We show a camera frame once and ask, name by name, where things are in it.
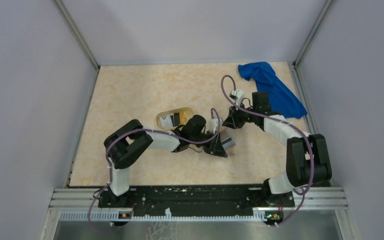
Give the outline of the blue cloth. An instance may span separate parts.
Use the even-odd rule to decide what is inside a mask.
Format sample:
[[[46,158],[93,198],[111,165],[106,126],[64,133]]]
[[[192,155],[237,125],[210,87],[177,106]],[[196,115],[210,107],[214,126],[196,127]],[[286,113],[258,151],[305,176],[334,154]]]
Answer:
[[[273,111],[285,118],[300,119],[307,109],[295,94],[280,80],[272,66],[265,61],[238,65],[238,73],[246,81],[254,80],[259,92],[267,92]]]

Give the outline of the tan leather card holder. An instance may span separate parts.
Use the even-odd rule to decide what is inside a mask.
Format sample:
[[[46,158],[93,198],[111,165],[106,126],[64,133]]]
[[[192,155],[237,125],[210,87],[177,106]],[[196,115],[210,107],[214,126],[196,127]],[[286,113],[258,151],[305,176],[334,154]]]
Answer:
[[[222,147],[227,150],[236,146],[236,142],[227,130],[223,130],[220,133],[220,141]]]

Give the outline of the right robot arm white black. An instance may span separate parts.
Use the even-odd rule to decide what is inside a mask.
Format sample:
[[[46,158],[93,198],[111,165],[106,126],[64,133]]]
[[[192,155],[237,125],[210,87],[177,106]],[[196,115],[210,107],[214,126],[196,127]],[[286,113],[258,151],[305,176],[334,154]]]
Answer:
[[[286,167],[280,175],[264,181],[261,199],[267,206],[275,206],[282,195],[294,188],[329,181],[332,168],[327,142],[322,134],[309,134],[299,130],[279,112],[272,111],[267,92],[252,93],[252,104],[245,108],[244,92],[232,90],[229,94],[235,103],[229,108],[222,125],[240,129],[253,123],[265,133],[275,137],[286,148]]]

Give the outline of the cream plastic tray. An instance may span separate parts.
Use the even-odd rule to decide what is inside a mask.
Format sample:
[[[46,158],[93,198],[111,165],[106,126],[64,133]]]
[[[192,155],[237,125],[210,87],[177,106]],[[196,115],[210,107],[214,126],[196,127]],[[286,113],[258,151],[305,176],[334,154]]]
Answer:
[[[163,131],[175,129],[185,125],[194,116],[194,110],[190,107],[181,107],[162,111],[155,117],[156,125]]]

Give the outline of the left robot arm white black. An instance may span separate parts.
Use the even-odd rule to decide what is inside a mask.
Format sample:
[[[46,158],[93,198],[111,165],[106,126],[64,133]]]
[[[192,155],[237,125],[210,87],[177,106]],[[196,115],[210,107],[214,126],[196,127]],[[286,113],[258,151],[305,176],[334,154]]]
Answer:
[[[129,168],[148,149],[179,153],[187,150],[190,145],[195,145],[208,155],[227,158],[220,127],[204,131],[206,123],[204,117],[194,115],[185,124],[163,131],[144,127],[139,120],[133,119],[108,136],[103,145],[110,168],[111,202],[118,207],[129,203]]]

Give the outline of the yellow credit cards stack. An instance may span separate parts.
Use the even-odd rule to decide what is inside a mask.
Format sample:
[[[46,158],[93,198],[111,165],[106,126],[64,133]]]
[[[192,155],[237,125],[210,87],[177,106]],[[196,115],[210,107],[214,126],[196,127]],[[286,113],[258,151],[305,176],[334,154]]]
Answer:
[[[179,122],[181,125],[185,125],[192,117],[194,116],[194,113],[192,111],[180,111],[179,112]]]

